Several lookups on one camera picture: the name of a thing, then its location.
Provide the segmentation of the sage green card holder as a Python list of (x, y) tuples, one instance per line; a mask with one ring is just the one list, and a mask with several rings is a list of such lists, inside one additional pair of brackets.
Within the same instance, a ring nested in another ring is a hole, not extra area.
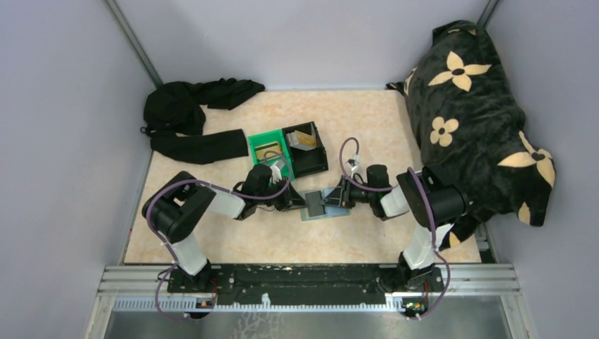
[(326, 188), (312, 191), (302, 191), (300, 196), (305, 200), (307, 206), (300, 209), (300, 217), (303, 222), (322, 220), (328, 218), (344, 217), (350, 214), (350, 210), (338, 206), (326, 206), (323, 199), (333, 191)]

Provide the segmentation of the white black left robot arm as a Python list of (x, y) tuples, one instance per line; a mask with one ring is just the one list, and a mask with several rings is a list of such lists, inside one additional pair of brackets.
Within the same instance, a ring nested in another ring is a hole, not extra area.
[(291, 179), (283, 174), (287, 166), (285, 160), (256, 164), (233, 189), (181, 171), (145, 202), (142, 216), (174, 259), (168, 275), (169, 292), (210, 292), (217, 286), (216, 274), (194, 234), (206, 213), (243, 221), (260, 206), (280, 212), (307, 207)]

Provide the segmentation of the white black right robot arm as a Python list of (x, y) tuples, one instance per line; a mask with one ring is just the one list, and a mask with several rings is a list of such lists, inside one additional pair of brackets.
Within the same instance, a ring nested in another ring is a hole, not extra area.
[(371, 165), (365, 177), (343, 175), (322, 203), (345, 209), (364, 203), (383, 221), (411, 213), (417, 225), (398, 257), (393, 282), (404, 290), (416, 291), (432, 274), (443, 241), (466, 214), (468, 197), (436, 167), (423, 167), (421, 172), (408, 169), (396, 179), (397, 186), (391, 186), (387, 167)]

